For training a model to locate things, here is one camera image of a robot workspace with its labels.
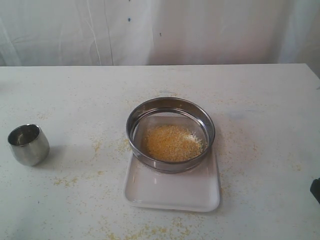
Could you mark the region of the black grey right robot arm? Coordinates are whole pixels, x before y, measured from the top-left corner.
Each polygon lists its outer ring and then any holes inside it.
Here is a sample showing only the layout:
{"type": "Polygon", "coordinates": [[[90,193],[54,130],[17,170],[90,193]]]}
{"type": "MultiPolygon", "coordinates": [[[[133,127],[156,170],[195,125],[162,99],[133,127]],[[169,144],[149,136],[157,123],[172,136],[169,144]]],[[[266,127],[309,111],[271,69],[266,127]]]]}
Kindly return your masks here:
{"type": "Polygon", "coordinates": [[[314,196],[314,198],[318,201],[320,204],[320,178],[314,179],[311,186],[310,186],[310,192],[314,196]]]}

